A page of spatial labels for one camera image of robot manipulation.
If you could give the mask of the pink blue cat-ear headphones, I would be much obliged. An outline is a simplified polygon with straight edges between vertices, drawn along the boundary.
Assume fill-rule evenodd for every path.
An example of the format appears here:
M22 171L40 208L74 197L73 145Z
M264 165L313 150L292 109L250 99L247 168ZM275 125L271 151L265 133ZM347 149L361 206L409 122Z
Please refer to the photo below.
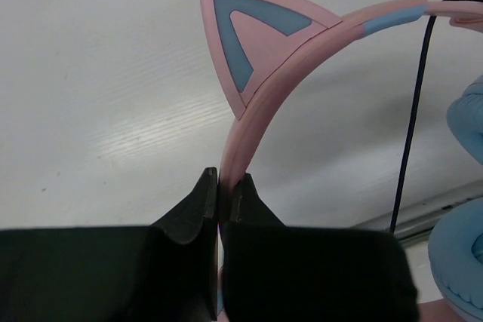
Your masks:
M221 228L237 185L271 120L295 87L349 44L428 17L417 71L423 81L435 20L480 32L482 0L393 0L344 16L307 0L200 0L209 51L235 116L220 165ZM420 303L416 321L482 319L482 201L454 208L432 229L429 263L441 298Z

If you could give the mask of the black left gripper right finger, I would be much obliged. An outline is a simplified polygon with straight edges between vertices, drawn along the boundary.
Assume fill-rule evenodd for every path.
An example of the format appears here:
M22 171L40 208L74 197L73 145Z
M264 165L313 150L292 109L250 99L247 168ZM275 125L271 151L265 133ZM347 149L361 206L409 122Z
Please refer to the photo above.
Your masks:
M245 175L221 228L230 321L416 321L405 251L387 232L290 227Z

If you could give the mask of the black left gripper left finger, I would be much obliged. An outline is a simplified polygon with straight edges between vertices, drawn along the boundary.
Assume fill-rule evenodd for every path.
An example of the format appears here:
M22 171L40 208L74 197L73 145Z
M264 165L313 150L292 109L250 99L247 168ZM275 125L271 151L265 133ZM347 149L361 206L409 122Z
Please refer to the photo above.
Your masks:
M151 225L7 229L3 321L213 321L217 171Z

